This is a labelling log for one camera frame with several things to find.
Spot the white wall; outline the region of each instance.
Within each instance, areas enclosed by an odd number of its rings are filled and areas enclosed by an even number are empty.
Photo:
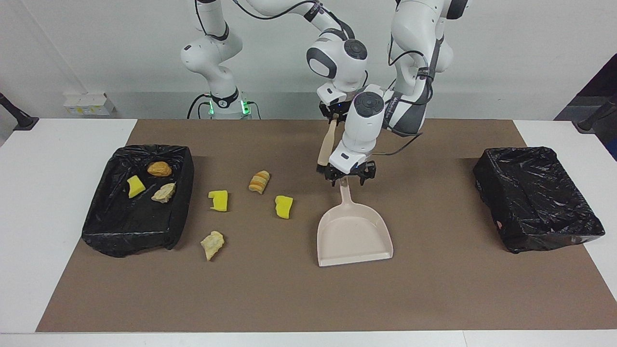
[[[223,5],[244,39],[243,52],[225,65],[262,113],[319,117],[310,95],[323,80],[305,62],[318,32],[299,16],[264,22],[230,0]],[[395,75],[386,65],[394,0],[327,5],[367,45],[370,81],[388,85]],[[122,117],[183,117],[192,97],[207,90],[179,58],[199,35],[190,15],[184,0],[0,1],[0,90],[40,117],[66,117],[62,93],[81,85],[106,91]],[[447,27],[455,61],[434,84],[429,116],[554,118],[617,51],[616,17],[615,0],[475,0]],[[282,100],[303,106],[284,109]],[[7,118],[0,112],[0,136]]]

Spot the striped pastry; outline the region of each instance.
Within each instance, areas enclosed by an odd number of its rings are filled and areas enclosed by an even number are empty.
[[[263,194],[263,190],[266,188],[266,185],[268,185],[269,180],[270,174],[267,171],[257,172],[249,183],[249,190]]]

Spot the yellow sponge piece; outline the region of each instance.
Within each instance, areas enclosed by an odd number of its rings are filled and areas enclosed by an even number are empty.
[[[128,198],[133,199],[135,196],[146,190],[146,187],[137,175],[126,180],[128,182]]]
[[[289,210],[291,210],[291,204],[294,202],[294,198],[279,195],[274,199],[274,202],[276,203],[276,215],[284,219],[289,219]]]
[[[208,193],[208,199],[212,199],[214,207],[211,209],[219,212],[227,212],[227,197],[226,190],[215,190]]]

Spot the dustpan handle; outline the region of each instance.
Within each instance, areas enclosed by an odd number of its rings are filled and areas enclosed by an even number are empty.
[[[351,192],[349,191],[349,182],[347,182],[347,176],[341,178],[339,180],[341,184],[341,201],[343,204],[352,204],[354,203],[351,200]]]

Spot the tray covered with black plastic bag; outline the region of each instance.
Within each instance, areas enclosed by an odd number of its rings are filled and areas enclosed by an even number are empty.
[[[487,149],[473,173],[510,252],[548,251],[605,233],[550,148]]]
[[[168,177],[147,172],[152,162],[172,168]],[[146,190],[128,197],[126,180],[137,175]],[[133,145],[116,150],[109,159],[94,193],[81,238],[90,247],[112,257],[125,257],[144,249],[172,249],[180,239],[193,191],[193,159],[184,146]],[[162,204],[151,199],[164,184],[176,183],[176,192]]]

